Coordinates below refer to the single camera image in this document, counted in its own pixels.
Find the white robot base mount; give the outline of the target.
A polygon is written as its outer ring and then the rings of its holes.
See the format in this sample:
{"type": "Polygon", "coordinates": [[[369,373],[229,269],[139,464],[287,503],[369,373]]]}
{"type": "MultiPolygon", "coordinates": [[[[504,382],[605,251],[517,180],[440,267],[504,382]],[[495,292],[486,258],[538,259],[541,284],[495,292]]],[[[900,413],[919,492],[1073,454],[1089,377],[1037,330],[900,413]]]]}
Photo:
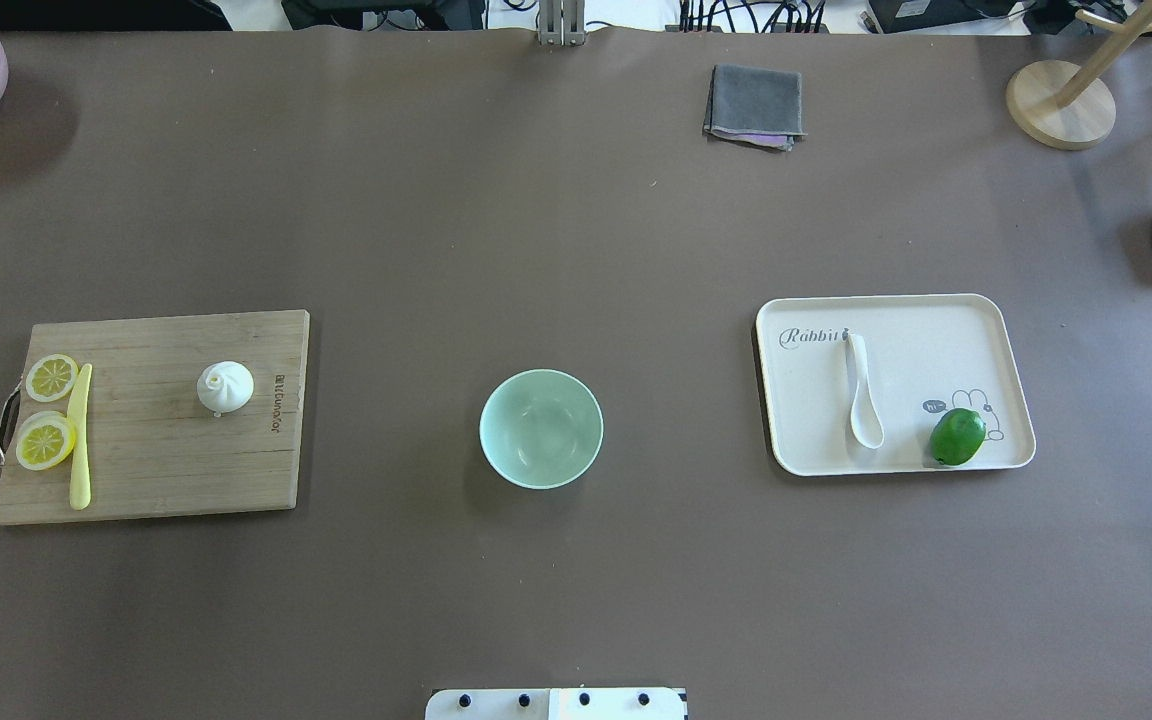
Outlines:
{"type": "Polygon", "coordinates": [[[670,687],[468,688],[431,694],[425,719],[687,719],[670,687]]]}

